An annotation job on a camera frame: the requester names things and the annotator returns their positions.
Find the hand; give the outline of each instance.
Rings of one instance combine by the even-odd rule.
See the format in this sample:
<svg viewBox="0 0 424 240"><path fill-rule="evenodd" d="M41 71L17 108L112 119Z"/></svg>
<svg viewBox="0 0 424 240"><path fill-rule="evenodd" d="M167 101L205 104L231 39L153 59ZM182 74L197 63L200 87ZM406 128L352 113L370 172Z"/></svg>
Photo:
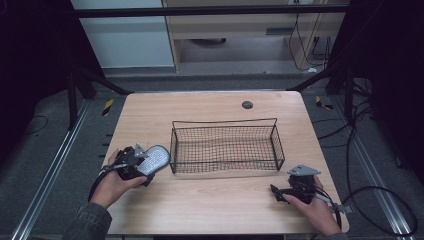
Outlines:
<svg viewBox="0 0 424 240"><path fill-rule="evenodd" d="M315 185L322 189L323 186L316 175L314 175L314 180ZM328 237L341 232L330 208L323 200L314 197L312 202L307 205L294 196L287 194L283 196L287 202L303 213L311 225L323 236Z"/></svg>
<svg viewBox="0 0 424 240"><path fill-rule="evenodd" d="M119 150L116 149L108 159L108 164L113 164L118 156ZM146 177L137 177L131 180L122 180L116 171L109 172L99 183L94 191L90 202L96 203L105 209L108 209L115 203L126 191L138 187L147 180Z"/></svg>

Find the wire basket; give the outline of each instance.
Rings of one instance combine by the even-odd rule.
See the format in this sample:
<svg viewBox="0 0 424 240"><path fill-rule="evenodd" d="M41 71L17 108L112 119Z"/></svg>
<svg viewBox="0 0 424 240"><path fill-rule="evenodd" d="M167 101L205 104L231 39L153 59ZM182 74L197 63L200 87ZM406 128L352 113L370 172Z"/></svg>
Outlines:
<svg viewBox="0 0 424 240"><path fill-rule="evenodd" d="M172 172L277 170L284 163L277 119L172 122Z"/></svg>

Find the wooden table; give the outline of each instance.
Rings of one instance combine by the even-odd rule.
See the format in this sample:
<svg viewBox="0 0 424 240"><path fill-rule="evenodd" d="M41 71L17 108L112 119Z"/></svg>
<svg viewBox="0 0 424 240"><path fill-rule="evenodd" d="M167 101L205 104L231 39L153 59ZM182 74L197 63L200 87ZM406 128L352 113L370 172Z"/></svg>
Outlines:
<svg viewBox="0 0 424 240"><path fill-rule="evenodd" d="M242 102L251 101L252 109ZM149 187L132 189L109 208L109 234L294 234L313 228L291 205L277 202L270 184L288 188L287 171L299 164L321 171L319 178L340 203L314 129L298 92L184 92L129 95L105 161L119 148L140 143L169 150L172 121L231 121L277 118L285 154L280 171L227 171L186 177L170 167ZM349 229L342 214L343 231Z"/></svg>

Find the black curtain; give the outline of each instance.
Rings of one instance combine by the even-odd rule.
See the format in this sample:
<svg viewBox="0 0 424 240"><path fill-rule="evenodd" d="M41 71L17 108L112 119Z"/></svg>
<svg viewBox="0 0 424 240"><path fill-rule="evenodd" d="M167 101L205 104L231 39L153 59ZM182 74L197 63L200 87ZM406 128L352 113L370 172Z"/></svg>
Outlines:
<svg viewBox="0 0 424 240"><path fill-rule="evenodd" d="M43 98L67 88L81 66L104 77L79 19L51 17L70 1L0 3L0 154L3 164Z"/></svg>

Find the black cable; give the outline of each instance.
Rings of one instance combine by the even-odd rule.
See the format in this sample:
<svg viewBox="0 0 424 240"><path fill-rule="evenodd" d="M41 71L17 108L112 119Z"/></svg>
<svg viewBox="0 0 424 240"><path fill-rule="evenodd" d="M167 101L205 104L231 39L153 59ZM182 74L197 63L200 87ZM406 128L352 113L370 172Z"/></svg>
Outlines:
<svg viewBox="0 0 424 240"><path fill-rule="evenodd" d="M347 146L346 146L346 179L347 179L347 186L348 186L348 191L349 191L349 195L348 195L348 197L345 199L345 200L343 200L342 201L342 204L344 204L348 199L351 199L351 201L352 201L352 203L353 203L353 205L355 206L355 208L358 210L358 212L368 221L368 222L370 222L374 227L376 227L376 228L378 228L379 230L381 230L381 231L383 231L384 233L386 233L386 234L389 234L389 235L391 235L391 236L395 236L395 237L409 237L409 236L412 236L416 231L417 231L417 229L418 229L418 219L417 219L417 217L414 215L414 213L413 213L413 211L412 211L412 209L411 209L411 207L407 204L407 202L406 201L404 201L398 194L396 194L396 193L394 193L393 191L391 191L391 190L389 190L389 189L386 189L386 188L383 188L383 187L378 187L378 186L366 186L366 187L362 187L362 188L360 188L360 189L358 189L358 190L355 190L355 191L352 191L352 186L351 186L351 181L350 181L350 171L349 171L349 169L350 169L350 167L349 167L349 164L350 164L350 157L349 157L349 152L350 152L350 144L351 144L351 142L352 142L352 140L353 140L353 138L354 138L354 136L355 136L355 134L356 134L356 124L355 124L355 120L356 119L358 119L358 117L359 116L361 116L361 115L363 115L363 114L365 114L365 113L367 113L367 111L369 110L369 107L368 108L365 108L364 110L362 110L360 113L357 113L357 111L358 111L358 109L359 109L359 106L355 109L355 112L354 112L354 117L353 117L353 121L351 122L352 124L351 124L351 127L352 127L352 129L351 129L351 132L350 132L350 134L349 134L349 138L348 138L348 142L347 142ZM356 202L356 200L355 200L355 198L354 198L354 195L355 194L357 194L357 193L359 193L359 192L361 192L361 191L364 191L364 190L369 190L369 189L378 189L378 190L382 190L382 191L386 191L386 192L389 192L389 193L391 193L393 196L395 196L395 198L397 199L397 200L399 200L404 206L405 206L405 208L410 212L410 214L411 214L411 216L412 216L412 218L413 218L413 221L414 221L414 225L413 225L413 228L412 228L412 230L409 232L409 233L406 233L406 234L399 234L399 233L395 233L395 232L393 232L392 230L387 230L387 229L385 229L384 227L382 227L381 225L379 225L379 224L377 224L377 223L375 223L374 221L372 221L362 210L361 210L361 208L359 207L359 205L358 205L358 203Z"/></svg>
<svg viewBox="0 0 424 240"><path fill-rule="evenodd" d="M45 120L44 125L41 126L39 129L34 130L32 132L26 132L26 133L24 133L24 135L31 135L31 134L37 133L37 132L43 130L47 126L47 124L49 123L49 119L46 116L36 115L36 116L34 116L34 118L43 118Z"/></svg>

